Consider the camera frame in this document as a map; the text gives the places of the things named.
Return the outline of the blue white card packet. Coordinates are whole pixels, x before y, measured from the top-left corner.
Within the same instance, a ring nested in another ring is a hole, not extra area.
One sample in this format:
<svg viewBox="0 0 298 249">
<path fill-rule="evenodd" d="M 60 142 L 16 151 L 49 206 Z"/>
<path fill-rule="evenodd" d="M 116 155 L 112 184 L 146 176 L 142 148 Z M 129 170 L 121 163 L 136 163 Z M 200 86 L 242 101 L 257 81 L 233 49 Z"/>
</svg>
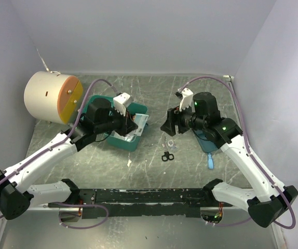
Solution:
<svg viewBox="0 0 298 249">
<path fill-rule="evenodd" d="M 130 134 L 133 136 L 141 136 L 146 126 L 149 115 L 136 113 L 133 122 L 138 126 Z"/>
</svg>

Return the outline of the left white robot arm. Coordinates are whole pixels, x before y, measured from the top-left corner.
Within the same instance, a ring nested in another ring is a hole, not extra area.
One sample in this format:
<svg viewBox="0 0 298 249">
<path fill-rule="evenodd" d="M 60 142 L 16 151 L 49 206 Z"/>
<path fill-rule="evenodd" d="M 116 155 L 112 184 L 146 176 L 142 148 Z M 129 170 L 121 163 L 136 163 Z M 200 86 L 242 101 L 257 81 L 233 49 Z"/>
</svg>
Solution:
<svg viewBox="0 0 298 249">
<path fill-rule="evenodd" d="M 44 202 L 63 202 L 68 207 L 79 203 L 80 194 L 70 180 L 36 189 L 32 184 L 58 161 L 67 158 L 96 141 L 97 135 L 116 132 L 125 136 L 138 128 L 129 111 L 131 98 L 124 94 L 109 101 L 95 98 L 86 111 L 79 109 L 73 125 L 58 133 L 47 145 L 23 161 L 0 169 L 0 212 L 12 220 L 30 206 Z"/>
</svg>

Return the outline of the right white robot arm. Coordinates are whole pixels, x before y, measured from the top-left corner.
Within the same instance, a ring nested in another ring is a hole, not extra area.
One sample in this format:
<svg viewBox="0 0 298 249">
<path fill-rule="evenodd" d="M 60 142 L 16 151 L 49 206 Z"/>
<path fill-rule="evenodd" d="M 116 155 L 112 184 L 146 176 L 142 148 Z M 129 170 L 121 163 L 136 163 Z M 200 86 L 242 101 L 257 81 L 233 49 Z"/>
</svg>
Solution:
<svg viewBox="0 0 298 249">
<path fill-rule="evenodd" d="M 203 200 L 208 206 L 224 202 L 247 211 L 250 218 L 266 228 L 291 209 L 298 190 L 280 181 L 259 159 L 234 120 L 221 117 L 216 98 L 209 92 L 193 94 L 186 88 L 176 92 L 181 100 L 167 110 L 160 129 L 169 136 L 189 130 L 203 132 L 205 138 L 225 153 L 245 176 L 250 189 L 234 187 L 221 179 L 204 186 Z"/>
</svg>

